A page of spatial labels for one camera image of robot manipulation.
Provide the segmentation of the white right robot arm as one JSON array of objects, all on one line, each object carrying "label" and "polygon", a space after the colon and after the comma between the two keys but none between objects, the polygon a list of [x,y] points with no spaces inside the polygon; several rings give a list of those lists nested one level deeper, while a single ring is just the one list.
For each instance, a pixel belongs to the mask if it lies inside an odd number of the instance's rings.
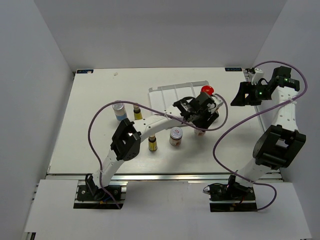
[{"label": "white right robot arm", "polygon": [[300,82],[291,77],[291,68],[280,66],[271,79],[263,84],[264,73],[258,68],[248,70],[249,81],[241,82],[231,106],[258,106],[272,100],[277,108],[272,124],[256,142],[252,159],[238,170],[235,181],[225,188],[226,195],[236,200],[253,183],[270,170],[287,168],[306,142],[296,122],[296,101]]}]

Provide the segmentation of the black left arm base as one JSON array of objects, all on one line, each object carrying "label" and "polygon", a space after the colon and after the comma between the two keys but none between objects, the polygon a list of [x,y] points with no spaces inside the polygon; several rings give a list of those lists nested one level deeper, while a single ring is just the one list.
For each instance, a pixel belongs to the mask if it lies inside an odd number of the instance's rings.
[{"label": "black left arm base", "polygon": [[[121,209],[125,203],[125,187],[121,185],[110,185],[105,189],[112,194]],[[73,208],[87,210],[119,210],[109,194],[102,189],[98,189],[96,195],[92,195],[89,188],[85,184],[78,185]]]}]

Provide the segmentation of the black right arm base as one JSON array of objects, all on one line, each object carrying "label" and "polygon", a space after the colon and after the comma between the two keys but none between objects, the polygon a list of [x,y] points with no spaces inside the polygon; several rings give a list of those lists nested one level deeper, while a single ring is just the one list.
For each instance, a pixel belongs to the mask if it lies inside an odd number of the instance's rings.
[{"label": "black right arm base", "polygon": [[253,188],[242,191],[229,184],[212,183],[205,186],[202,192],[209,195],[209,207],[212,213],[258,211]]}]

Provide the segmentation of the red-lid chili sauce jar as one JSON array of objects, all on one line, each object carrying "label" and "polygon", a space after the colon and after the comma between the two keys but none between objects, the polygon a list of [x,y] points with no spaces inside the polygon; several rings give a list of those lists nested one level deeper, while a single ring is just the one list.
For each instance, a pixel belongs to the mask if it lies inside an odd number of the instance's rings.
[{"label": "red-lid chili sauce jar", "polygon": [[204,85],[202,88],[201,88],[201,92],[202,93],[206,93],[208,94],[209,96],[212,96],[215,92],[214,88],[210,85]]}]

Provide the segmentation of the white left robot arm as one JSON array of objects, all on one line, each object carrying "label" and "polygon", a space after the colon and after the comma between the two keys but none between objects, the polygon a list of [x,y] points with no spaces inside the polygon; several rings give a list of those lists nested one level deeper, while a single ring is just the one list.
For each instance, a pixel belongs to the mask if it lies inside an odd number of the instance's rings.
[{"label": "white left robot arm", "polygon": [[151,135],[166,129],[186,125],[198,131],[211,131],[212,123],[218,118],[218,109],[223,101],[216,94],[201,92],[197,97],[184,97],[167,109],[141,119],[123,119],[112,138],[105,160],[99,160],[99,169],[85,180],[88,193],[99,200],[105,196],[106,187],[120,166],[134,159],[140,152],[141,143]]}]

